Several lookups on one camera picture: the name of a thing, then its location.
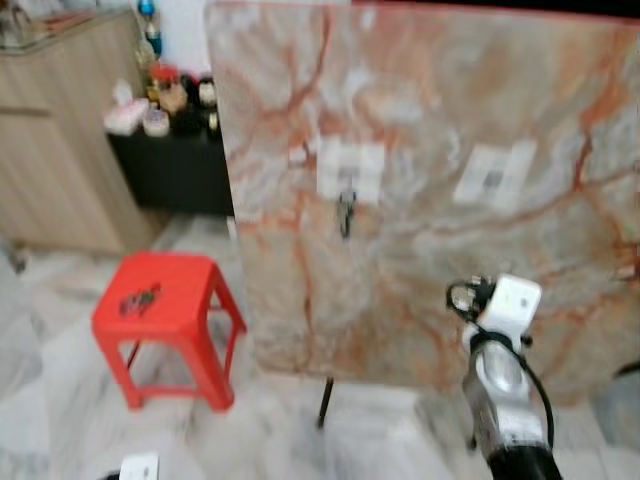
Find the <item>red plastic stool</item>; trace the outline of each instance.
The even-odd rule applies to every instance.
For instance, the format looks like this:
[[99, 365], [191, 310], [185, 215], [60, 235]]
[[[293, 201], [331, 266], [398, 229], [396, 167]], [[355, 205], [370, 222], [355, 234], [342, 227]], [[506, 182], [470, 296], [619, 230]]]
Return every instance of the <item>red plastic stool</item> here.
[[[217, 294], [219, 307], [211, 307]], [[209, 337], [207, 313], [224, 310], [232, 331], [224, 366], [220, 365]], [[201, 395], [214, 410], [233, 405], [229, 384], [231, 360], [238, 333], [247, 327], [220, 269], [207, 257], [140, 253], [127, 257], [93, 314], [93, 333], [122, 387], [129, 408], [142, 406], [151, 395]], [[125, 363], [118, 350], [122, 342], [134, 342]], [[137, 387], [129, 368], [142, 341], [175, 347], [191, 370], [196, 388]]]

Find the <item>black stand leg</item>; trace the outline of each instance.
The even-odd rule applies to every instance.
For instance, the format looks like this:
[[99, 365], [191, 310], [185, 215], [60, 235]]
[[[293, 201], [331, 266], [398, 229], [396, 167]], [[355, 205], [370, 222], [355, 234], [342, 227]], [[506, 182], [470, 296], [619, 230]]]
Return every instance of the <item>black stand leg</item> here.
[[469, 450], [470, 452], [475, 452], [476, 448], [478, 448], [478, 441], [476, 440], [476, 436], [474, 434], [469, 440], [467, 440], [467, 450]]
[[331, 399], [332, 390], [333, 377], [328, 377], [327, 383], [324, 386], [324, 395], [322, 396], [322, 405], [320, 405], [320, 413], [318, 414], [318, 423], [316, 424], [319, 430], [324, 428], [324, 417], [327, 415], [327, 408], [329, 408], [329, 400]]
[[635, 373], [635, 372], [640, 372], [640, 360], [622, 367], [618, 371], [618, 373], [616, 373], [616, 377], [622, 377], [624, 375], [629, 375], [630, 373]]

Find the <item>white wall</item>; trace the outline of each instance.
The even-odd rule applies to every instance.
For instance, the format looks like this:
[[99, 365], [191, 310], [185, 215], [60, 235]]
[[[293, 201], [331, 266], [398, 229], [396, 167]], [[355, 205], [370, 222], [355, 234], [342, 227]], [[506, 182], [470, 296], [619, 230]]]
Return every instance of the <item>white wall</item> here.
[[[69, 6], [95, 5], [95, 0], [63, 0]], [[160, 16], [163, 60], [196, 74], [211, 71], [204, 31], [204, 6], [208, 0], [154, 0]], [[137, 0], [101, 0], [100, 4], [122, 6]]]

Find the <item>white device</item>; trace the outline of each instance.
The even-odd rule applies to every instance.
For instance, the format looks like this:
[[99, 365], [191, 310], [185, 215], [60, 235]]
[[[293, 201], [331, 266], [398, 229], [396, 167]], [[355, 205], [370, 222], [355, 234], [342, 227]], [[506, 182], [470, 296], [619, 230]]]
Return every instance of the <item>white device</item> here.
[[[490, 332], [499, 332], [511, 340], [516, 352], [522, 350], [522, 335], [529, 329], [538, 309], [542, 287], [535, 282], [513, 275], [498, 277], [496, 288], [480, 315], [477, 325]], [[462, 334], [462, 344], [470, 350], [471, 338], [478, 333], [474, 324], [469, 324]]]

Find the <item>metal clamp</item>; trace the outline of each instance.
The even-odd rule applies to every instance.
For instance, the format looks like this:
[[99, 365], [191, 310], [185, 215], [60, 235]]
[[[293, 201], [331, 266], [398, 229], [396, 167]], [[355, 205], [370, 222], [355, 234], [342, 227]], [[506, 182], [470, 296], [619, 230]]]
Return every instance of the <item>metal clamp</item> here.
[[351, 235], [351, 222], [355, 212], [356, 192], [353, 189], [345, 190], [338, 197], [338, 223], [343, 240]]

